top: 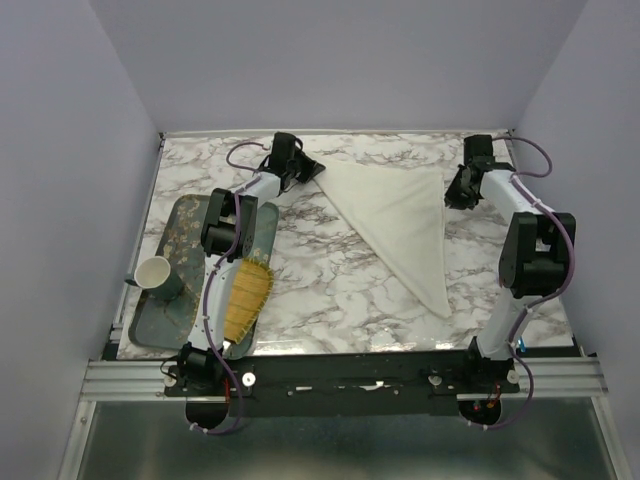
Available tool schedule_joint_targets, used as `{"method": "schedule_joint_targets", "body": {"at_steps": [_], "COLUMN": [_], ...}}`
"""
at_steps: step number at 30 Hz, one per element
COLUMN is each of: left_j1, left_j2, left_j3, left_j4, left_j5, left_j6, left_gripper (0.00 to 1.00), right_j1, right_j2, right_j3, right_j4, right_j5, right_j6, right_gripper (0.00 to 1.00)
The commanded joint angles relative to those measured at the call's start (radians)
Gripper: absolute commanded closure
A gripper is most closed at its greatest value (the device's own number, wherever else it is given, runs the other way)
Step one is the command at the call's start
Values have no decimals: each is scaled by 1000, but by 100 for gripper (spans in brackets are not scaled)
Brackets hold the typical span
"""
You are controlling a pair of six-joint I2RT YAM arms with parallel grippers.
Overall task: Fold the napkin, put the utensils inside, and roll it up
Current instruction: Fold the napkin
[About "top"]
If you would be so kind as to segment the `cream cloth napkin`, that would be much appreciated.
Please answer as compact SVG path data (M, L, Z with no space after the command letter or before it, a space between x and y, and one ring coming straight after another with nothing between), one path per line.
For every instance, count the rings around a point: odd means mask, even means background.
M427 309L450 317L443 175L335 159L322 164L315 182L338 213Z

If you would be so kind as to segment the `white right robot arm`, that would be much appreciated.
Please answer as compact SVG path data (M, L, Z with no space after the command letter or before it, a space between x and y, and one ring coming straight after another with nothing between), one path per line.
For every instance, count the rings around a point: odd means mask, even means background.
M522 182L524 172L496 159L495 142L486 134L464 139L463 161L444 196L445 205L456 210L472 210L485 200L509 223L498 262L498 303L470 346L479 357L459 370L462 384L474 392L494 383L497 373L490 361L515 357L528 316L559 297L575 270L575 217L535 196Z

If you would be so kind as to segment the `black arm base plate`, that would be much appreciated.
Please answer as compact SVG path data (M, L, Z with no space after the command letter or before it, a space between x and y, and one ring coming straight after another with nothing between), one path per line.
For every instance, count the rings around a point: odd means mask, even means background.
M182 375L168 397L222 404L243 417L432 414L455 416L460 399L519 390L513 361L465 350L247 356L218 377Z

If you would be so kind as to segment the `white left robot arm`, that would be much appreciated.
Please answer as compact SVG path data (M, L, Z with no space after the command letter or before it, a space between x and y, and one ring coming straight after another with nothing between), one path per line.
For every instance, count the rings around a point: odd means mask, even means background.
M274 134L271 148L244 183L216 188L200 235L204 278L197 316L186 344L177 355L177 370L201 395L214 393L222 374L230 371L224 343L241 343L264 308L274 283L268 263L252 255L258 210L292 184L306 184L325 170L303 151L291 133Z

